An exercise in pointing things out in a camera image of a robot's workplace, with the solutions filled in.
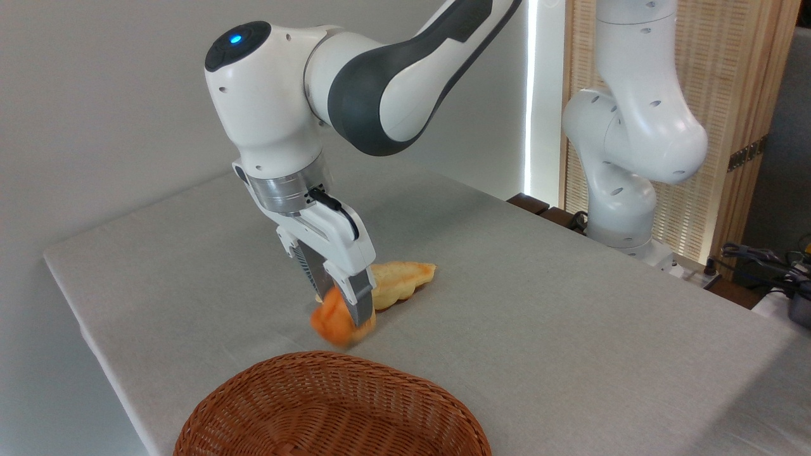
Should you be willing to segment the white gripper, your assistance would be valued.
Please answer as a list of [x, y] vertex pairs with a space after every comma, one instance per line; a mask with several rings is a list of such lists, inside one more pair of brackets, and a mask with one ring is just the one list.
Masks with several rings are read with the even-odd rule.
[[281, 226], [276, 234], [282, 246], [318, 297], [327, 294], [325, 303], [341, 297], [356, 327], [371, 320], [376, 283], [368, 266], [376, 252], [356, 211], [329, 193], [332, 178], [326, 163], [314, 161], [275, 179], [251, 176], [240, 161], [232, 168], [261, 213]]

